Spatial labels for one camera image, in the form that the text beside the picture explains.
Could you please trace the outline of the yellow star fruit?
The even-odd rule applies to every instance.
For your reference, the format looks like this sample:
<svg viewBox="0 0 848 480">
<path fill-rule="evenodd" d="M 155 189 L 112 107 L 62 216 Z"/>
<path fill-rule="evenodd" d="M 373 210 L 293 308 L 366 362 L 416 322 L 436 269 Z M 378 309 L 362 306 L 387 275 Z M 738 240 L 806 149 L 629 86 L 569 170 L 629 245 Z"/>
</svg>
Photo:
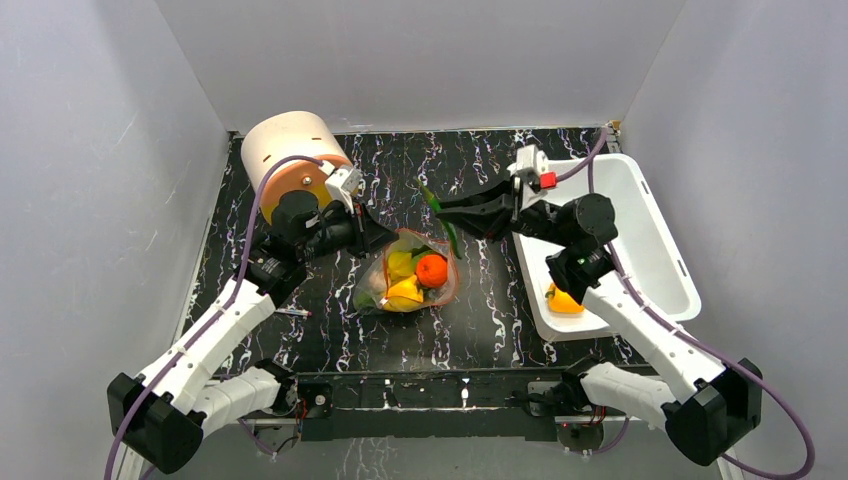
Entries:
<svg viewBox="0 0 848 480">
<path fill-rule="evenodd" d="M 415 274 L 415 262 L 410 251 L 393 251 L 386 261 L 389 279 L 394 282 L 406 279 Z"/>
</svg>

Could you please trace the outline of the clear zip bag orange zipper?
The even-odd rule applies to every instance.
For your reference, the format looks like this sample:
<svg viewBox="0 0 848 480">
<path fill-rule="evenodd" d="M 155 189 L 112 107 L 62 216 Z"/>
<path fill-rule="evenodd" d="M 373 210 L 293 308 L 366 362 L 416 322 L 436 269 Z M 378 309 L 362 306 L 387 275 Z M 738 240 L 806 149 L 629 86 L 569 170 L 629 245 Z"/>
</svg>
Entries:
<svg viewBox="0 0 848 480">
<path fill-rule="evenodd" d="M 451 302 L 459 284 L 450 242 L 402 228 L 357 283 L 353 306 L 362 314 L 410 313 Z"/>
</svg>

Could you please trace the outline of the orange tomato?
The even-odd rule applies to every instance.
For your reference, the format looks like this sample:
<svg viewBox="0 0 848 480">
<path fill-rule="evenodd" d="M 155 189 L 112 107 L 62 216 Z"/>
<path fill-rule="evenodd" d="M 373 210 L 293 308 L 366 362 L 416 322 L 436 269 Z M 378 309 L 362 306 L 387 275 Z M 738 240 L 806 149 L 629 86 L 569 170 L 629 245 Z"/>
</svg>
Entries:
<svg viewBox="0 0 848 480">
<path fill-rule="evenodd" d="M 425 288 L 442 288 L 448 280 L 447 259 L 439 254 L 425 255 L 418 260 L 415 275 Z"/>
</svg>

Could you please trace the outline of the green leafy vegetable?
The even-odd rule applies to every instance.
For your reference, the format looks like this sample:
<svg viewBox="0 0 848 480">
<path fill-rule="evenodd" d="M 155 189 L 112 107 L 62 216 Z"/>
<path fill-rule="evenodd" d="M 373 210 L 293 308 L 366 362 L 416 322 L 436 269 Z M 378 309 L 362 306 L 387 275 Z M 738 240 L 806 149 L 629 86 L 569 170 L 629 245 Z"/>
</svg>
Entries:
<svg viewBox="0 0 848 480">
<path fill-rule="evenodd" d="M 376 297 L 372 297 L 368 293 L 368 291 L 366 290 L 366 282 L 367 282 L 367 278 L 370 275 L 374 275 L 376 272 L 381 272 L 385 276 L 385 278 L 387 280 L 388 288 L 390 286 L 392 286 L 394 283 L 399 281 L 399 280 L 397 280 L 397 281 L 392 282 L 389 279 L 389 275 L 387 273 L 387 266 L 386 266 L 387 257 L 393 251 L 410 251 L 413 255 L 413 261 L 415 262 L 415 267 L 416 267 L 418 260 L 421 257 L 432 253 L 433 249 L 428 247 L 428 246 L 420 246 L 420 247 L 413 248 L 413 249 L 395 249 L 395 250 L 384 249 L 383 251 L 381 251 L 380 255 L 368 267 L 366 274 L 363 276 L 363 278 L 359 281 L 359 283 L 357 284 L 357 286 L 354 289 L 354 308 L 357 311 L 359 311 L 361 313 L 390 312 L 390 311 L 386 311 L 386 310 L 382 309 L 382 301 L 383 301 L 384 297 L 381 298 L 381 299 L 378 299 Z M 420 288 L 423 290 L 423 294 L 424 294 L 424 304 L 421 307 L 421 308 L 423 308 L 425 306 L 425 290 L 426 290 L 426 288 L 423 287 L 420 283 L 419 283 L 419 285 L 420 285 Z"/>
</svg>

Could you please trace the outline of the yellow bell pepper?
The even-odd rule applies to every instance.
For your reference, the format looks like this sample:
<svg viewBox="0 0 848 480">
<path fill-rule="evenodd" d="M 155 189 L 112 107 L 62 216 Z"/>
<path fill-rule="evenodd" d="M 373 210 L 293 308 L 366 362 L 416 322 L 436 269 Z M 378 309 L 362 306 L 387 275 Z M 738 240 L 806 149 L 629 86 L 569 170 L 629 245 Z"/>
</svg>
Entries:
<svg viewBox="0 0 848 480">
<path fill-rule="evenodd" d="M 382 309 L 390 312 L 411 312 L 424 304 L 423 290 L 416 275 L 399 280 L 390 286 L 382 301 Z"/>
<path fill-rule="evenodd" d="M 546 304 L 551 312 L 565 315 L 579 315 L 585 310 L 584 306 L 575 301 L 568 293 L 560 290 L 551 283 L 544 295 Z"/>
</svg>

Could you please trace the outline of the white plastic bin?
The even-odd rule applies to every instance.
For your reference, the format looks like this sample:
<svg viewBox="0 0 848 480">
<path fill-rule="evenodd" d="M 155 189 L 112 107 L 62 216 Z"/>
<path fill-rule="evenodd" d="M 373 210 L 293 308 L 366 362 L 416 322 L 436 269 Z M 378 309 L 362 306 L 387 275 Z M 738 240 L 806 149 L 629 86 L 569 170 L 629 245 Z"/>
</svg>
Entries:
<svg viewBox="0 0 848 480">
<path fill-rule="evenodd" d="M 625 272 L 643 298 L 669 321 L 695 319 L 702 301 L 683 256 L 652 195 L 641 169 L 631 157 L 600 154 L 593 162 L 594 191 L 608 197 L 615 209 L 618 237 L 613 246 Z M 552 283 L 545 259 L 561 247 L 517 233 L 512 235 L 525 283 L 533 323 L 548 342 L 583 340 L 614 334 L 601 317 L 552 311 L 545 294 Z"/>
</svg>

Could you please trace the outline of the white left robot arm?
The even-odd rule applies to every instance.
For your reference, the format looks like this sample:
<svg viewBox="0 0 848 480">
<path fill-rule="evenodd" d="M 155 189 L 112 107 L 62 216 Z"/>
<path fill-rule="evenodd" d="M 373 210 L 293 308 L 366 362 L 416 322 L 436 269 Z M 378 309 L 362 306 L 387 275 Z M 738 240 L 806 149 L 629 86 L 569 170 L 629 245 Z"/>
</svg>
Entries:
<svg viewBox="0 0 848 480">
<path fill-rule="evenodd" d="M 216 386 L 208 382 L 235 347 L 306 280 L 309 262 L 342 250 L 365 258 L 397 238 L 359 202 L 333 200 L 320 207 L 305 191 L 282 195 L 268 227 L 248 228 L 248 248 L 237 272 L 201 319 L 140 373 L 120 373 L 110 382 L 115 442 L 172 474 L 223 426 L 255 411 L 293 412 L 299 400 L 296 381 L 271 360 Z"/>
</svg>

